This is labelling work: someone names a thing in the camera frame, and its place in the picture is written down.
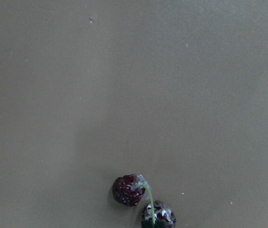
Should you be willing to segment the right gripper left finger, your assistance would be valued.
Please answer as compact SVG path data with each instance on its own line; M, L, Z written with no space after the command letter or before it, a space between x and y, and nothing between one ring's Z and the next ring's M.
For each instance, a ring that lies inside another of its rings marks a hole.
M141 222L141 228L153 228L153 222L150 220L143 220Z

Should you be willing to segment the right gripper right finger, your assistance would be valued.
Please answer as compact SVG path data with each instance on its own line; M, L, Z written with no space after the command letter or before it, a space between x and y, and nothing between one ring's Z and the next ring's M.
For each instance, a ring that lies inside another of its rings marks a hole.
M156 221L154 227L155 228L167 228L167 223L166 221Z

